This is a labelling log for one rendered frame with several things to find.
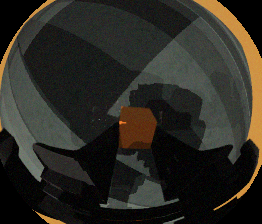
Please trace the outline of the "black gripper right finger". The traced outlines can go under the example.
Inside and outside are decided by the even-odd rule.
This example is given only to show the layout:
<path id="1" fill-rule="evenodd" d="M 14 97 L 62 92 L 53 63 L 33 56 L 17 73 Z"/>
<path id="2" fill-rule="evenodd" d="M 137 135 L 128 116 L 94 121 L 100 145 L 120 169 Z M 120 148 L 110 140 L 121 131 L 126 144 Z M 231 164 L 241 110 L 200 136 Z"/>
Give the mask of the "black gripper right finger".
<path id="1" fill-rule="evenodd" d="M 192 181 L 200 176 L 203 169 L 228 157 L 232 147 L 231 144 L 226 144 L 223 147 L 205 149 L 205 151 L 198 149 L 197 151 L 196 148 L 188 146 L 185 142 L 156 126 L 151 152 L 155 158 L 165 202 L 178 198 L 177 194 L 190 186 Z"/>

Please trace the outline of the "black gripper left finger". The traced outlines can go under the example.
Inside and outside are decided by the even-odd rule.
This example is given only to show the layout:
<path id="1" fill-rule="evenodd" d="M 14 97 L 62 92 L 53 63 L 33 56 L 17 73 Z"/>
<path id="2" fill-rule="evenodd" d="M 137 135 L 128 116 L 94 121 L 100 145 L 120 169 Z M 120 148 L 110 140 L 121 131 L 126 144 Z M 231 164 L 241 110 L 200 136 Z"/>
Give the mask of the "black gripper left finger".
<path id="1" fill-rule="evenodd" d="M 120 122 L 102 132 L 100 136 L 85 146 L 68 149 L 47 146 L 45 143 L 33 143 L 32 149 L 43 167 L 52 169 L 65 176 L 85 181 L 101 204 L 107 204 L 108 193 L 116 163 L 118 151 L 118 127 Z"/>

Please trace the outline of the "orange-brown block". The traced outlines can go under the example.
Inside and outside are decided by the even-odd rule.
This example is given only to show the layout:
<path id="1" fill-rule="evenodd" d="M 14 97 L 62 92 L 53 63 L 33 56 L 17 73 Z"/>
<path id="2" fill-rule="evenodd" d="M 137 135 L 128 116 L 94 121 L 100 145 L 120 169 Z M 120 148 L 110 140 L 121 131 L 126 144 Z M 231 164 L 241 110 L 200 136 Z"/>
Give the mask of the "orange-brown block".
<path id="1" fill-rule="evenodd" d="M 151 148 L 156 123 L 150 108 L 121 107 L 118 127 L 120 148 Z"/>

